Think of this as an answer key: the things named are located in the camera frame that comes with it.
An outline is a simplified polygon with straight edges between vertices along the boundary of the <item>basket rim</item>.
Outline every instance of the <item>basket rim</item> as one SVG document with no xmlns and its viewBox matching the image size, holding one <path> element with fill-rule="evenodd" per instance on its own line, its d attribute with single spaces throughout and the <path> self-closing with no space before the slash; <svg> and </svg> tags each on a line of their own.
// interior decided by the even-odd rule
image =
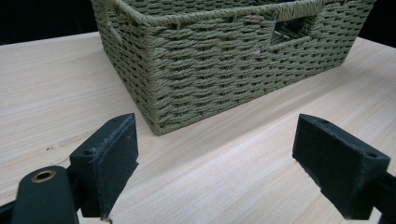
<svg viewBox="0 0 396 224">
<path fill-rule="evenodd" d="M 275 21 L 288 21 L 295 18 L 318 14 L 328 2 L 344 2 L 346 0 L 297 0 L 294 2 L 273 3 L 255 7 L 222 8 L 211 11 L 189 12 L 173 15 L 151 16 L 142 14 L 123 0 L 96 0 L 104 4 L 116 15 L 122 11 L 137 23 L 149 26 L 161 26 L 195 21 L 231 18 L 245 15 L 273 15 Z"/>
</svg>

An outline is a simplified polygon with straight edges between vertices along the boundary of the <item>woven basket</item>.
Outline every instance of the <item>woven basket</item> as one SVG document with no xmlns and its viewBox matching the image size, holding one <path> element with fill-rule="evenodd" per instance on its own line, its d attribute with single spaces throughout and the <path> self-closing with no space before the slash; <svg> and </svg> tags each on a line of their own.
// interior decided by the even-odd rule
<svg viewBox="0 0 396 224">
<path fill-rule="evenodd" d="M 92 4 L 106 54 L 164 134 L 341 64 L 374 0 Z"/>
</svg>

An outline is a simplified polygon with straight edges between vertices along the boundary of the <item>black clamp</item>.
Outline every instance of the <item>black clamp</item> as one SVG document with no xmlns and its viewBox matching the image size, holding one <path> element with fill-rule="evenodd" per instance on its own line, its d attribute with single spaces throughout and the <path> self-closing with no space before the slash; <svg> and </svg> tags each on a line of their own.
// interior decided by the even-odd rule
<svg viewBox="0 0 396 224">
<path fill-rule="evenodd" d="M 390 157 L 325 119 L 300 115 L 292 157 L 347 219 L 368 219 L 375 206 L 380 223 L 396 223 L 396 177 Z"/>
<path fill-rule="evenodd" d="M 137 166 L 134 114 L 109 120 L 70 155 L 70 166 L 49 166 L 25 176 L 17 199 L 0 207 L 0 223 L 78 223 L 108 218 Z"/>
</svg>

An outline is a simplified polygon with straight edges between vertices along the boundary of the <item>wood grain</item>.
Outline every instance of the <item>wood grain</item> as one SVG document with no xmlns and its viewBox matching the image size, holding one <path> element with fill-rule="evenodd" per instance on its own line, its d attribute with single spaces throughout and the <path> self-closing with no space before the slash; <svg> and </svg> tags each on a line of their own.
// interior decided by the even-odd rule
<svg viewBox="0 0 396 224">
<path fill-rule="evenodd" d="M 358 38 L 340 67 L 155 136 L 97 33 L 0 47 L 0 204 L 24 175 L 68 166 L 108 119 L 134 112 L 140 165 L 113 223 L 347 223 L 291 157 L 297 118 L 327 119 L 395 159 L 395 62 L 396 49 Z"/>
</svg>

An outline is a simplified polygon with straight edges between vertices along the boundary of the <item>black background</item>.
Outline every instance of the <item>black background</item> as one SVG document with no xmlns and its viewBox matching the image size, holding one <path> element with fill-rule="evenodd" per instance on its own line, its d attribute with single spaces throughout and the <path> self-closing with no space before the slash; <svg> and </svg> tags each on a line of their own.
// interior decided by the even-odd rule
<svg viewBox="0 0 396 224">
<path fill-rule="evenodd" d="M 0 45 L 95 31 L 90 0 L 0 0 Z M 396 48 L 396 1 L 377 0 L 359 36 Z"/>
</svg>

